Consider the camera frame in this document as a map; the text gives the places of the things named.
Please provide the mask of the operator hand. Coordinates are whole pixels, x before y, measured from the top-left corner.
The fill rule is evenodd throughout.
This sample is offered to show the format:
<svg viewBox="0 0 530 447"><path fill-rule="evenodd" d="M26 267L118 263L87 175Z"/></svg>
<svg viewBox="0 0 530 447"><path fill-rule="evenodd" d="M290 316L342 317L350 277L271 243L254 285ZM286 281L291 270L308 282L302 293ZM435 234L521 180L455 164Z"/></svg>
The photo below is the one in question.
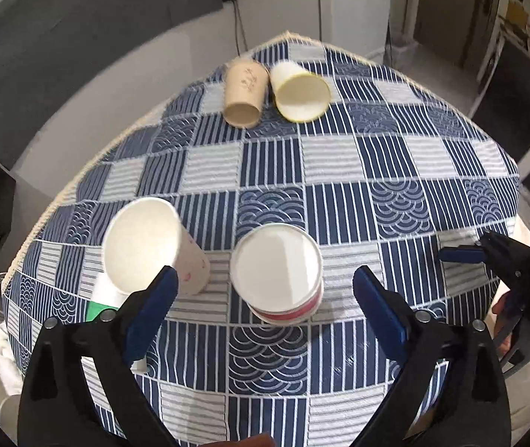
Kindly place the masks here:
<svg viewBox="0 0 530 447"><path fill-rule="evenodd" d="M511 349L512 343L512 320L517 319L520 309L516 304L512 292L506 292L499 297L492 306L491 312L495 315L495 339L502 338L502 342L495 346L498 356L505 356Z"/></svg>

